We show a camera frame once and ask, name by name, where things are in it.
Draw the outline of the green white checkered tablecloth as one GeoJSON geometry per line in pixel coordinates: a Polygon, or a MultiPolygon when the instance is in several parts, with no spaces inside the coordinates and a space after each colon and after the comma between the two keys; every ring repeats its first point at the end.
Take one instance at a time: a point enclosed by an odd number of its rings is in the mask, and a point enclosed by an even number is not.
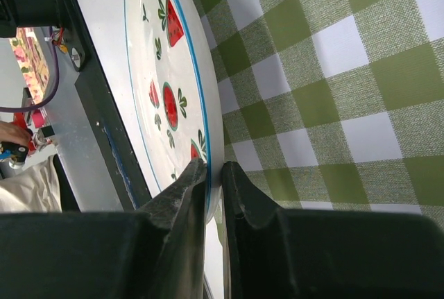
{"type": "Polygon", "coordinates": [[[194,0],[225,157],[284,207],[443,224],[443,0],[194,0]]]}

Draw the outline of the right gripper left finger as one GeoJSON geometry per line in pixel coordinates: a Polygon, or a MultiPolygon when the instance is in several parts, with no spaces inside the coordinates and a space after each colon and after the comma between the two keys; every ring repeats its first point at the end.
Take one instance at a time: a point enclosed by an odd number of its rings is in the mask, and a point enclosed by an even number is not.
{"type": "Polygon", "coordinates": [[[1,216],[2,298],[202,298],[207,167],[133,212],[1,216]]]}

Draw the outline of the operator hand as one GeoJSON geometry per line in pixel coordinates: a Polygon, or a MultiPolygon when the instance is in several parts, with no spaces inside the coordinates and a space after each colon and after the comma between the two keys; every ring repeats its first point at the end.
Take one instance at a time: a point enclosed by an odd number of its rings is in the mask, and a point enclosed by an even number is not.
{"type": "Polygon", "coordinates": [[[19,144],[21,146],[28,146],[31,141],[31,134],[12,123],[0,121],[0,141],[19,144]]]}

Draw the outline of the white plate with strawberries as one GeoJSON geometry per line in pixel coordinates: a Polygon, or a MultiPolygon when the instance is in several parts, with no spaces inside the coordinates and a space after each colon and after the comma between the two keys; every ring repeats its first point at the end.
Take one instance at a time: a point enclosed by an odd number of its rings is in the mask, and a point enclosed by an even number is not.
{"type": "Polygon", "coordinates": [[[152,195],[193,157],[207,165],[207,214],[221,195],[216,74],[193,0],[77,0],[152,195]]]}

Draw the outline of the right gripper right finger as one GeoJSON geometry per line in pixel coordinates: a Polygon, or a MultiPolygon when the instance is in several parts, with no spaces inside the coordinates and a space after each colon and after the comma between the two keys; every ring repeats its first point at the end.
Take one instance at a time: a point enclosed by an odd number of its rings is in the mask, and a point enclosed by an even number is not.
{"type": "Polygon", "coordinates": [[[226,298],[442,298],[443,232],[417,214],[280,207],[222,168],[226,298]]]}

